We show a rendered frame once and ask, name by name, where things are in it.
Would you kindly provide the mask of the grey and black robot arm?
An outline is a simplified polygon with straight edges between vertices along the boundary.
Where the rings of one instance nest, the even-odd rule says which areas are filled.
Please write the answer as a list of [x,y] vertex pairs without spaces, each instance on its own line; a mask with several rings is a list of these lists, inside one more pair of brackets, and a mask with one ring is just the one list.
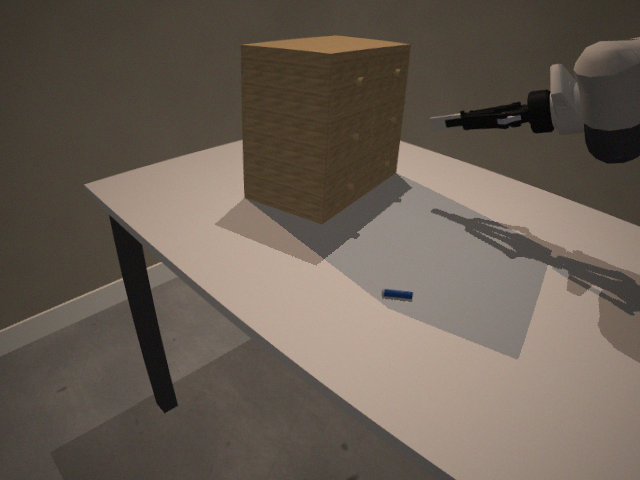
[[585,132],[589,152],[607,164],[640,156],[640,37],[621,41],[586,47],[576,80],[562,64],[550,67],[553,127],[560,135]]

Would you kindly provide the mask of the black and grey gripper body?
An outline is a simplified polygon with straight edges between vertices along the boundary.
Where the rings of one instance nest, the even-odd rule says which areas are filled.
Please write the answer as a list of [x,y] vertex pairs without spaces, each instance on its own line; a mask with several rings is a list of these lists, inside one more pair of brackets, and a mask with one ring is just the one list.
[[554,130],[550,112],[550,91],[531,91],[528,94],[527,104],[519,109],[500,111],[507,116],[521,115],[521,120],[508,124],[520,124],[529,122],[534,133],[546,133]]

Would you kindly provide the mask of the brown wooden chest of drawers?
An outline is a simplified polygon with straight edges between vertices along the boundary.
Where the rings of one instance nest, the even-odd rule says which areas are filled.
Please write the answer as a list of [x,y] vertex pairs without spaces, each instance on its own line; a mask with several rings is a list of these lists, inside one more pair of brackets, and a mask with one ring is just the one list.
[[[253,46],[255,45],[255,46]],[[398,46],[401,45],[401,46]],[[411,44],[323,36],[241,45],[244,198],[324,224],[365,192],[370,147],[327,170],[329,117],[406,93]],[[378,51],[406,48],[405,89],[374,99]],[[330,114],[332,57],[375,55],[372,100]],[[326,173],[365,153],[364,193],[324,220]]]

